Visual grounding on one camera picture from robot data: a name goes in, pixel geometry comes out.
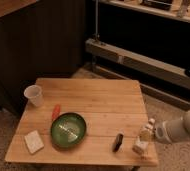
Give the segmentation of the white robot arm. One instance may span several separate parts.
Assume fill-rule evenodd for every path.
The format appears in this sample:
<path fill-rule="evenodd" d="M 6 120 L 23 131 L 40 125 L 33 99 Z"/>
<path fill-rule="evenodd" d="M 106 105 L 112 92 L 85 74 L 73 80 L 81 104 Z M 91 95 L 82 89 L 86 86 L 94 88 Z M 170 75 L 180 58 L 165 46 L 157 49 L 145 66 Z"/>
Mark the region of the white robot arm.
<path fill-rule="evenodd" d="M 178 119 L 155 124 L 151 118 L 139 133 L 144 142 L 157 141 L 162 144 L 173 144 L 190 141 L 190 110 Z"/>

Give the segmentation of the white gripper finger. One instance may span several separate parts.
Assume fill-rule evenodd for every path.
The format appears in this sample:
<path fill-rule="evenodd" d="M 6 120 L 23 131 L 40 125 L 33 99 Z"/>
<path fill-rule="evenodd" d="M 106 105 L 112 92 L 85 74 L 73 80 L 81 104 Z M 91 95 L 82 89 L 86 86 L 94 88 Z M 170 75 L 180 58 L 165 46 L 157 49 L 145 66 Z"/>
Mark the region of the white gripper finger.
<path fill-rule="evenodd" d="M 152 141 L 154 138 L 154 134 L 149 131 L 143 131 L 139 135 L 141 141 Z"/>
<path fill-rule="evenodd" d="M 150 123 L 147 123 L 147 124 L 144 125 L 144 129 L 147 129 L 147 130 L 149 130 L 151 132 L 154 132 L 155 127 L 154 127 L 154 125 L 152 125 Z"/>

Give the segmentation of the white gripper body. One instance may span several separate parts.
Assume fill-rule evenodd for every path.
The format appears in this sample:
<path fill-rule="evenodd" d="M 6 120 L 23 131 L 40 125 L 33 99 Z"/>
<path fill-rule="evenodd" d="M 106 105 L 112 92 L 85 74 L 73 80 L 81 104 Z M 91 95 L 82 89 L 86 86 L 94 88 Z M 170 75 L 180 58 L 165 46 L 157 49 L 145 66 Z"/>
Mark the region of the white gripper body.
<path fill-rule="evenodd" d="M 157 142 L 163 143 L 163 144 L 169 144 L 170 143 L 170 139 L 168 137 L 164 122 L 157 123 L 155 125 L 155 127 L 154 127 L 154 135 L 155 135 L 155 140 Z"/>

